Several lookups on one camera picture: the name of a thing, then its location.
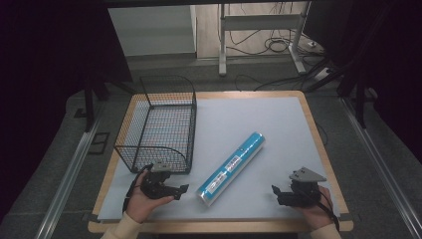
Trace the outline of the white power strip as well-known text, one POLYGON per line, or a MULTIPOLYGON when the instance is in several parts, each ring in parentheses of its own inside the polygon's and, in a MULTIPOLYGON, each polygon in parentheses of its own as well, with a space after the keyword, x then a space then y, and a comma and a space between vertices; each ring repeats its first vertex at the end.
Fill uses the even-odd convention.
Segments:
POLYGON ((314 76, 314 79, 318 82, 327 77, 331 72, 331 68, 323 68, 319 73, 314 76))

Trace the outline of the blue wrapped roll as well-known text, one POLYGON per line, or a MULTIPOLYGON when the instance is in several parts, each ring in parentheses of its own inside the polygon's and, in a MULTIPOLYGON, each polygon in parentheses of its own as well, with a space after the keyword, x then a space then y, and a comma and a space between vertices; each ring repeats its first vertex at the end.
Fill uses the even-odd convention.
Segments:
POLYGON ((252 132, 198 187, 200 201, 207 207, 211 206, 260 152, 265 141, 260 132, 252 132))

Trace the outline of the dark curtain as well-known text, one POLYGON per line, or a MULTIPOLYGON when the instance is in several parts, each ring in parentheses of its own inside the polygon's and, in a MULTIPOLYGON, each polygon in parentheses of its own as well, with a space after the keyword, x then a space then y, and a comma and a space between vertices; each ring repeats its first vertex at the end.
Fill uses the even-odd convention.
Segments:
POLYGON ((387 5, 360 72, 380 117, 422 162, 422 0, 313 0, 305 34, 342 67, 387 5))

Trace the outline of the person's left hand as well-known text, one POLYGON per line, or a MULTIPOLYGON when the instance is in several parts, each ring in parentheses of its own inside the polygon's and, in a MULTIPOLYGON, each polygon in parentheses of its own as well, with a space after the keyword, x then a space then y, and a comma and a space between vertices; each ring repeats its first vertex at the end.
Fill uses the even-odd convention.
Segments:
POLYGON ((125 213, 136 223, 143 223, 149 214, 157 207, 168 204, 174 200, 173 196, 166 196, 159 199, 148 198, 141 190, 140 184, 147 172, 143 172, 137 179, 134 189, 129 197, 125 213))

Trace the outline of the white table mat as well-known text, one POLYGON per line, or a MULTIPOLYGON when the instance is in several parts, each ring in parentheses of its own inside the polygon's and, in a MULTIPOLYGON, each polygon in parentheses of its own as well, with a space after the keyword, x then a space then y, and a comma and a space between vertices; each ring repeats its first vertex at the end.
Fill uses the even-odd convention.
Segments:
MULTIPOLYGON (((317 147, 315 123, 300 97, 197 100, 192 167, 187 174, 171 173, 166 184, 188 184, 180 200, 155 209, 152 221, 248 221, 293 219, 297 212, 282 206, 273 193, 275 185, 290 191, 289 176, 306 167, 333 183, 317 147), (209 207, 197 196, 198 187, 252 132, 266 139, 260 152, 209 207)), ((99 213, 102 221, 120 219, 122 205, 136 176, 117 159, 111 185, 99 213)))

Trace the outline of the aluminium floor rail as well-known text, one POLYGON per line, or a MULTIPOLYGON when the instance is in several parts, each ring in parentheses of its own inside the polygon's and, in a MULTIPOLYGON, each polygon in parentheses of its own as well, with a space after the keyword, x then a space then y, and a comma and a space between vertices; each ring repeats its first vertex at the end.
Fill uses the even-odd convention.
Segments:
POLYGON ((392 172, 388 168, 383 156, 373 142, 369 132, 364 128, 355 117, 355 111, 352 103, 348 99, 340 99, 344 110, 354 127, 358 137, 363 143, 369 158, 374 164, 381 181, 383 182, 388 194, 394 202, 400 216, 408 228, 413 239, 422 239, 422 221, 417 215, 414 207, 411 205, 408 197, 400 188, 392 172))
POLYGON ((96 118, 94 119, 93 125, 88 132, 83 133, 34 239, 52 238, 102 120, 104 108, 105 104, 99 104, 96 107, 94 113, 96 118))

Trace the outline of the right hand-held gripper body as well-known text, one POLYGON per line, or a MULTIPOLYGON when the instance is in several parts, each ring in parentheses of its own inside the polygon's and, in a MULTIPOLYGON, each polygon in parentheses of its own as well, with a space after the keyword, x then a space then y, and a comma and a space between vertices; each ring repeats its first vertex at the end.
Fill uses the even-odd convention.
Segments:
POLYGON ((280 196, 290 196, 292 198, 292 207, 313 207, 320 201, 318 184, 326 181, 324 176, 302 167, 295 170, 289 176, 289 179, 292 181, 292 191, 282 192, 280 196))

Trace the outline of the black metal stand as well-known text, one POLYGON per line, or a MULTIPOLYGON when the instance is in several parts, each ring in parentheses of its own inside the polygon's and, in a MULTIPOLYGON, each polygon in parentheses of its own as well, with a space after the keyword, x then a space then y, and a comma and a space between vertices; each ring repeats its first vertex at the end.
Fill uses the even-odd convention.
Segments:
POLYGON ((364 120, 364 104, 368 101, 365 96, 366 67, 357 61, 351 61, 342 69, 343 79, 336 91, 341 98, 349 97, 351 93, 354 93, 355 119, 362 128, 366 128, 364 120))
POLYGON ((106 83, 110 83, 131 95, 136 93, 135 89, 126 85, 124 82, 118 81, 105 74, 84 76, 84 95, 87 118, 85 132, 90 132, 94 128, 95 111, 93 96, 96 96, 101 102, 107 101, 109 98, 109 91, 106 87, 106 83))

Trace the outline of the person's right hand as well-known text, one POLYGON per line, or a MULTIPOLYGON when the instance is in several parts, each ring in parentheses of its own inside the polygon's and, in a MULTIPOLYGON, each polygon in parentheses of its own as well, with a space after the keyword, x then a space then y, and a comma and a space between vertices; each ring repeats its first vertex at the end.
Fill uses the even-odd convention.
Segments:
MULTIPOLYGON (((332 205, 332 201, 330 198, 329 190, 321 186, 319 188, 319 191, 322 193, 320 203, 326 208, 330 208, 332 205)), ((331 217, 326 212, 324 212, 319 206, 314 206, 310 208, 299 208, 298 211, 301 212, 302 215, 305 217, 306 222, 309 224, 312 230, 317 230, 333 223, 331 217)))

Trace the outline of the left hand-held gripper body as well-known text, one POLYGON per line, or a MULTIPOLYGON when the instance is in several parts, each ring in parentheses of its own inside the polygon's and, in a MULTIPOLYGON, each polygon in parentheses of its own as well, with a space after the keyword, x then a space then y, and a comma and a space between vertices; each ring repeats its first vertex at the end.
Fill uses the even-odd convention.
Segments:
POLYGON ((150 199, 174 196, 174 189, 166 186, 164 181, 171 175, 170 167, 162 162, 149 164, 145 167, 146 174, 140 184, 140 190, 150 199))

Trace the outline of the white wall panel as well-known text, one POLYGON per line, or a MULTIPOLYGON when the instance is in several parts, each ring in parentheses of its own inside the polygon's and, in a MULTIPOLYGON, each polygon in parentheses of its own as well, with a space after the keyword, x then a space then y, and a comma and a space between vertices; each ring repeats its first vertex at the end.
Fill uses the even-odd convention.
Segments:
POLYGON ((126 56, 196 52, 193 5, 109 8, 108 13, 126 56))

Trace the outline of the white metal desk frame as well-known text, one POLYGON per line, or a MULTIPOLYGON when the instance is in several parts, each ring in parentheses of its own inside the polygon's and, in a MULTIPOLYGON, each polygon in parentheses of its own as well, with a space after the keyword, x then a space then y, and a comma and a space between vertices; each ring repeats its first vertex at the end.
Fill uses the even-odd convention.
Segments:
POLYGON ((310 6, 311 2, 306 1, 299 14, 235 16, 226 15, 225 5, 220 4, 219 75, 225 76, 227 74, 226 32, 252 30, 294 30, 296 35, 293 41, 288 45, 288 50, 296 66, 297 72, 300 75, 303 75, 306 72, 306 69, 299 57, 298 46, 310 6))

